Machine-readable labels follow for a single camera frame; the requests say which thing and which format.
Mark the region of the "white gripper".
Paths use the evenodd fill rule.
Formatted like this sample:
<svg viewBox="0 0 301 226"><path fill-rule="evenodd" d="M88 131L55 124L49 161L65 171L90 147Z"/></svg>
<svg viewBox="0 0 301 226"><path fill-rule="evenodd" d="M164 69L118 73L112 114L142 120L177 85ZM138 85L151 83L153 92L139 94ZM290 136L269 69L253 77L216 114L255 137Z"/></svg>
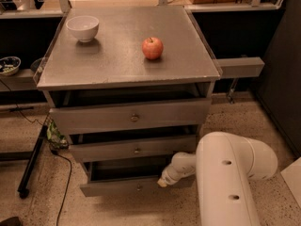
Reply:
<svg viewBox="0 0 301 226"><path fill-rule="evenodd" d="M173 186L177 184L182 178L189 177L195 173L193 167L179 167L175 168L171 164L164 168L161 178L157 181L160 187Z"/></svg>

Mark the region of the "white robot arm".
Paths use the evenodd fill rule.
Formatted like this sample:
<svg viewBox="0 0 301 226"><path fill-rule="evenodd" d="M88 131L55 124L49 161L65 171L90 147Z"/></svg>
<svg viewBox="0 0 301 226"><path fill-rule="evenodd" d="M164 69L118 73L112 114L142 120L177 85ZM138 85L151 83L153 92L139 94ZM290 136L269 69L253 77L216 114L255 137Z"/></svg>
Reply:
<svg viewBox="0 0 301 226"><path fill-rule="evenodd" d="M194 153L176 153L158 180L161 187L196 176L201 226L261 226L249 182L277 171L277 156L266 143L212 132Z"/></svg>

